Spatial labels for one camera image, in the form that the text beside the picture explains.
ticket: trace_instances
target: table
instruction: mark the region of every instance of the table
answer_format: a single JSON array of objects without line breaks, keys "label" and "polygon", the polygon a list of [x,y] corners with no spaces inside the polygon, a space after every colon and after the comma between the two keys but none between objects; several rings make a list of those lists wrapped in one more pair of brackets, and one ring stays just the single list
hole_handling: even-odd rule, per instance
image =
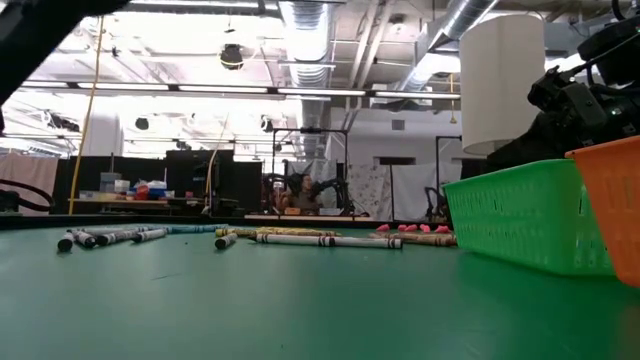
[{"label": "table", "polygon": [[640,293],[614,278],[212,234],[59,255],[63,231],[0,232],[2,359],[640,358]]},{"label": "table", "polygon": [[367,216],[327,216],[327,215],[262,215],[249,214],[245,219],[252,220],[296,220],[296,221],[334,221],[334,222],[373,222],[373,218]]},{"label": "table", "polygon": [[[201,199],[193,198],[172,198],[173,202],[184,201],[185,204],[202,203]],[[137,210],[166,210],[169,215],[180,206],[173,205],[169,200],[98,200],[98,199],[74,199],[74,203],[88,203],[102,205],[102,211],[112,211],[112,209],[137,209]]]}]

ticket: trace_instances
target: metal frame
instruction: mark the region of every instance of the metal frame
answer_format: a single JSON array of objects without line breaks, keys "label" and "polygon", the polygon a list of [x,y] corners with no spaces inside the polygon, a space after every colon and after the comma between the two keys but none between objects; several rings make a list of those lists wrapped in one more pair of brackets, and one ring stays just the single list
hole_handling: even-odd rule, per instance
[{"label": "metal frame", "polygon": [[313,129],[309,129],[309,128],[302,128],[302,129],[287,129],[287,128],[274,128],[273,129],[273,134],[272,134],[272,142],[271,142],[271,151],[272,151],[272,155],[271,155],[271,173],[275,173],[276,171],[276,134],[279,131],[287,131],[287,132],[294,132],[297,131],[299,133],[311,133],[311,134],[317,134],[317,133],[339,133],[342,134],[344,136],[344,178],[345,181],[346,179],[348,179],[347,175],[349,175],[349,132],[346,130],[334,130],[334,129],[317,129],[317,128],[313,128]]},{"label": "metal frame", "polygon": [[440,140],[455,139],[462,141],[462,136],[436,136],[436,191],[440,194]]}]

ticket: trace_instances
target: pink curtain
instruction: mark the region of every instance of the pink curtain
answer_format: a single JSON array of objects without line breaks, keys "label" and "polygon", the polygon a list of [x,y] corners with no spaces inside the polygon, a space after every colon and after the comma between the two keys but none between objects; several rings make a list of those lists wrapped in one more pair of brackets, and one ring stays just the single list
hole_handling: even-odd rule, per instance
[{"label": "pink curtain", "polygon": [[[0,157],[0,179],[18,181],[23,184],[35,186],[51,195],[56,181],[58,159],[23,156],[8,154]],[[3,190],[13,190],[20,197],[40,205],[47,205],[46,201],[38,194],[13,186],[0,185]],[[20,207],[20,212],[25,216],[42,216],[46,213],[33,211]]]}]

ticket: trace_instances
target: wall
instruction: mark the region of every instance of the wall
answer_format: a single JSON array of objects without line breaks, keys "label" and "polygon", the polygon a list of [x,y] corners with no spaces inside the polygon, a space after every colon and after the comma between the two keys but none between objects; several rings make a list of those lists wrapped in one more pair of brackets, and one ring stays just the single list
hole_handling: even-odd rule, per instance
[{"label": "wall", "polygon": [[[413,157],[416,164],[435,163],[435,137],[459,136],[462,133],[460,112],[453,115],[455,123],[451,123],[451,112],[442,111],[401,111],[392,113],[386,110],[362,109],[349,132],[349,162],[351,164],[374,164],[375,157]],[[332,127],[340,128],[345,117],[343,108],[331,109]],[[391,129],[391,120],[405,121],[404,131]],[[327,143],[326,156],[329,159],[344,161],[344,148],[340,141],[330,138]],[[471,157],[462,151],[459,140],[441,140],[440,152],[444,162],[452,158]]]},{"label": "wall", "polygon": [[[376,157],[413,157],[416,165],[435,163],[435,137],[385,138],[382,136],[349,136],[349,163],[374,164]],[[440,140],[440,160],[452,162],[454,158],[471,157],[462,151],[459,140]],[[331,160],[344,161],[344,150],[333,139],[327,144],[327,156]]]}]

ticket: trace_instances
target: green plastic basket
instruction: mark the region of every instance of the green plastic basket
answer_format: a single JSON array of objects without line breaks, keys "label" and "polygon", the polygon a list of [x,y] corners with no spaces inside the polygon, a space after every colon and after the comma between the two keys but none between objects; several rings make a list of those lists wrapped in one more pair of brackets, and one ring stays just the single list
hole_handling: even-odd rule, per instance
[{"label": "green plastic basket", "polygon": [[572,160],[545,160],[445,186],[458,245],[561,275],[613,275]]}]

